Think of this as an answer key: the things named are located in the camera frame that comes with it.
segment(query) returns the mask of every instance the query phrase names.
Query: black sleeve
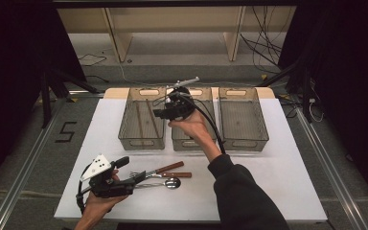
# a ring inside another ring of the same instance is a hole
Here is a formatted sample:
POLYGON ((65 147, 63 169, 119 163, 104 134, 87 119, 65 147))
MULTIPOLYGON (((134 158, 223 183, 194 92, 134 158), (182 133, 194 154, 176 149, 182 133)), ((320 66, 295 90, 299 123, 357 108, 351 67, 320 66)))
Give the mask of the black sleeve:
POLYGON ((247 168, 234 165, 229 155, 223 154, 208 169, 217 180, 214 190, 224 229, 288 229, 277 206, 247 168))

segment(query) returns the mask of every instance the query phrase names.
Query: silver spoon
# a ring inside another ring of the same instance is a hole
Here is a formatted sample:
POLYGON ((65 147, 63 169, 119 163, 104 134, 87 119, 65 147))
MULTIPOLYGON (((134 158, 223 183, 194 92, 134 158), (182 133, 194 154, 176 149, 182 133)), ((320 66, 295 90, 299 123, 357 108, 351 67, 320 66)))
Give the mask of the silver spoon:
POLYGON ((163 183, 136 185, 135 189, 143 189, 143 188, 156 187, 156 186, 161 186, 161 185, 166 186, 168 189, 177 189, 181 185, 181 180, 177 177, 170 177, 163 183))

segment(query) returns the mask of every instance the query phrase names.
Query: plastic storage bin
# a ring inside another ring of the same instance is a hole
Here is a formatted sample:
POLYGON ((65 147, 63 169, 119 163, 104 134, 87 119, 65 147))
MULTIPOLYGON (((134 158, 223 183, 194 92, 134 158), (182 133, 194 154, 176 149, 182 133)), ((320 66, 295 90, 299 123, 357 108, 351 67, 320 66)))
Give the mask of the plastic storage bin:
POLYGON ((220 88, 219 108, 226 150, 263 150, 268 134, 256 88, 220 88))
MULTIPOLYGON (((195 104, 209 115, 212 121, 215 122, 214 102, 211 88, 193 87, 188 89, 190 90, 190 94, 192 95, 195 104)), ((206 122, 206 125, 210 135, 213 137, 214 141, 216 141, 217 138, 211 125, 208 122, 206 122)), ((193 139, 185 135, 178 127, 172 128, 172 147, 175 151, 202 150, 202 148, 193 139)))
POLYGON ((164 103, 165 88, 130 88, 118 138, 125 150, 162 150, 165 147, 165 121, 154 117, 154 109, 164 103))

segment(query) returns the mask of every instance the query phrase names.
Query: metal utensil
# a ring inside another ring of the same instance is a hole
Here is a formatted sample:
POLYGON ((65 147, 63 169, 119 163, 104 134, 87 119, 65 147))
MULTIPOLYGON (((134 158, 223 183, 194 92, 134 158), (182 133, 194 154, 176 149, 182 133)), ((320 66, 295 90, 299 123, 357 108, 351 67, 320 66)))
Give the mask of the metal utensil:
POLYGON ((166 177, 191 178, 193 177, 193 174, 191 172, 163 172, 151 176, 151 178, 166 178, 166 177))
POLYGON ((177 177, 170 177, 163 183, 136 185, 135 189, 144 189, 144 188, 150 188, 150 187, 157 187, 161 185, 166 186, 168 189, 177 189, 181 186, 181 180, 177 177))
MULTIPOLYGON (((184 166, 184 162, 179 161, 177 163, 168 165, 166 167, 163 167, 163 168, 160 168, 160 169, 157 169, 157 170, 154 170, 154 171, 146 172, 146 178, 150 178, 153 175, 156 175, 156 174, 159 174, 159 173, 162 173, 162 172, 165 172, 165 171, 169 171, 169 170, 181 167, 181 166, 184 166)), ((135 174, 136 174, 136 172, 131 172, 130 177, 134 176, 135 174)))

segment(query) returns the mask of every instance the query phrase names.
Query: white table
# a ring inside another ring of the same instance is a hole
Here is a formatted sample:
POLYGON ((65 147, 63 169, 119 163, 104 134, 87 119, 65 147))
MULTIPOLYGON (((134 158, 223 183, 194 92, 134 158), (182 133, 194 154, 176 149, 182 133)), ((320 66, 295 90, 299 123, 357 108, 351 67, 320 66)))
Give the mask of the white table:
MULTIPOLYGON (((79 178, 83 169, 101 153, 109 161, 130 157, 130 163, 120 168, 121 179, 128 178, 129 172, 151 171, 181 160, 184 167, 172 172, 193 173, 192 178, 182 179, 181 187, 176 190, 164 186, 134 190, 133 195, 115 206, 105 219, 119 222, 219 222, 213 190, 215 179, 207 170, 208 161, 203 153, 174 151, 169 127, 166 128, 165 149, 125 151, 118 139, 125 103, 122 99, 99 101, 55 218, 71 220, 81 217, 76 204, 79 178)), ((276 99, 261 99, 261 107, 270 140, 262 152, 229 151, 233 162, 243 164, 252 172, 287 221, 325 221, 327 217, 280 103, 276 99)), ((150 179, 142 183, 162 181, 150 179)))

